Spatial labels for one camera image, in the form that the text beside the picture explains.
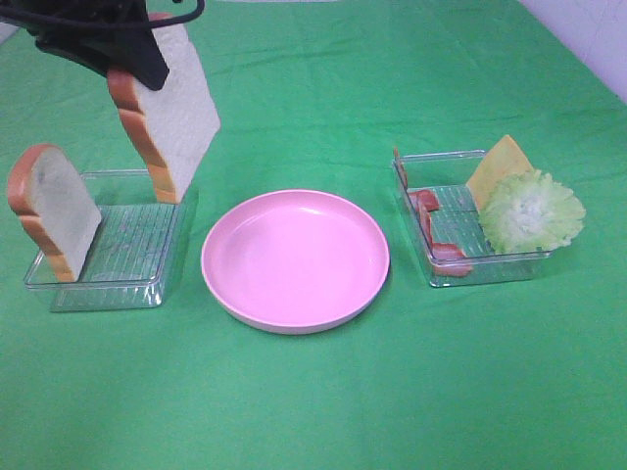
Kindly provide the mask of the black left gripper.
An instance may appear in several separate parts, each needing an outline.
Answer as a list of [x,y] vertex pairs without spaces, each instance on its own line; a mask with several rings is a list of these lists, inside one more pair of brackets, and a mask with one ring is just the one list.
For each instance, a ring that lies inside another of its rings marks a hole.
[[161,90],[169,68],[150,29],[143,1],[11,1],[9,19],[42,49],[71,49],[86,67],[106,76],[129,72]]

